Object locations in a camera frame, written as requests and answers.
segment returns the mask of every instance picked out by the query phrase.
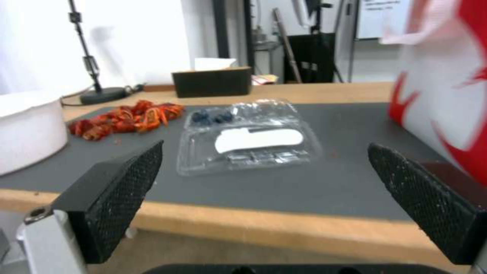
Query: floor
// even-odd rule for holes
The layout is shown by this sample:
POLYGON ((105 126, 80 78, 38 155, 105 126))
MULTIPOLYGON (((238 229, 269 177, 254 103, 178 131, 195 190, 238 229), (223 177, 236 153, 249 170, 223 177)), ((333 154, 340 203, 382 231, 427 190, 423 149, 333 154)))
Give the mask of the floor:
POLYGON ((176 263, 299 264, 360 263, 353 258, 268 248, 189 236, 139 231, 135 239, 123 239, 111 258, 90 265, 90 274, 134 274, 176 263))

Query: black box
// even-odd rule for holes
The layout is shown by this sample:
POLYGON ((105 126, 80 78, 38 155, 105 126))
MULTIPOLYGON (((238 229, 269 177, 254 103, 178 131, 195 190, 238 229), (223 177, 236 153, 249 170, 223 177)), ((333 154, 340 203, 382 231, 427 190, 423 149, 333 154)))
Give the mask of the black box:
POLYGON ((179 98, 247 95, 251 77, 250 67, 172 73, 179 98))

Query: white bowl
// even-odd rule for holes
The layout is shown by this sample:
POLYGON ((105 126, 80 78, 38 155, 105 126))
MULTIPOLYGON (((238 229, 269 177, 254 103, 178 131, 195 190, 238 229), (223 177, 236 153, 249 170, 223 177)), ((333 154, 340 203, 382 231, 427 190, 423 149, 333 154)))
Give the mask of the white bowl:
POLYGON ((53 155, 67 142, 58 95, 35 91, 0 96, 0 176, 53 155))

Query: gray mat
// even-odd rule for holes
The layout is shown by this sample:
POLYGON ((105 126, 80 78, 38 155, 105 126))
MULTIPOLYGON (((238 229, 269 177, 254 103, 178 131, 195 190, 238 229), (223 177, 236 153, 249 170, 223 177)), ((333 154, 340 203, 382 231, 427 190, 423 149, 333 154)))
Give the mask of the gray mat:
MULTIPOLYGON (((201 107, 188 107, 188 111, 201 107)), ((424 161, 444 161, 387 117, 387 104, 303 104, 297 110, 315 131, 324 157, 315 163, 183 177, 176 157, 184 116, 149 134, 117 134, 100 142, 70 137, 54 156, 0 177, 0 188, 62 192, 93 163, 165 141, 157 184, 146 200, 178 204, 410 220, 367 160, 378 142, 424 161)), ((107 109, 98 110, 93 116, 107 109)))

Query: microphone stand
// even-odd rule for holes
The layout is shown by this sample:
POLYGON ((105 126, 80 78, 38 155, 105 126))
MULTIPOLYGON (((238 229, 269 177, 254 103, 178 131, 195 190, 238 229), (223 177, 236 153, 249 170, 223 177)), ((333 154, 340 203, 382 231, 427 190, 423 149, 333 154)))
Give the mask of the microphone stand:
POLYGON ((85 54, 83 57, 83 62, 85 64, 86 71, 88 71, 88 74, 94 82, 93 91, 88 91, 80 95, 81 103, 84 105, 98 104, 126 97, 127 92, 123 87, 101 87, 100 82, 98 81, 98 75, 100 74, 98 65, 96 64, 94 57, 90 55, 90 52, 88 51, 88 47, 86 46, 86 42, 83 37, 83 31, 81 30, 81 13, 76 11, 74 0, 69 0, 69 6, 71 8, 71 12, 69 13, 69 21, 75 24, 75 30, 78 33, 79 41, 81 42, 81 46, 83 47, 83 52, 85 54))

